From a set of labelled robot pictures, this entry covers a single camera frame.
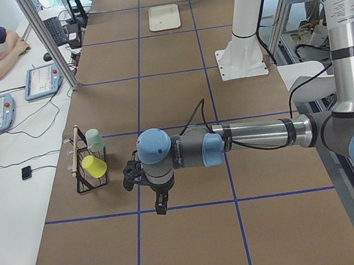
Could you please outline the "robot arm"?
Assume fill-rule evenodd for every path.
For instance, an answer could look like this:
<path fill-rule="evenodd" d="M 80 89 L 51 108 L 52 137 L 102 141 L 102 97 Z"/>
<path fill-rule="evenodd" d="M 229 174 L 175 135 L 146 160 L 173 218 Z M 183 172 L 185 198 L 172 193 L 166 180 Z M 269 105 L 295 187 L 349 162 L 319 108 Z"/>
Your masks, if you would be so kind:
<path fill-rule="evenodd" d="M 141 182 L 156 194 L 159 215 L 167 212 L 176 169 L 215 166 L 231 149 L 322 144 L 354 161 L 354 0 L 323 1 L 337 93 L 331 112 L 206 128 L 189 125 L 177 136 L 155 128 L 144 131 L 136 144 L 137 170 Z"/>

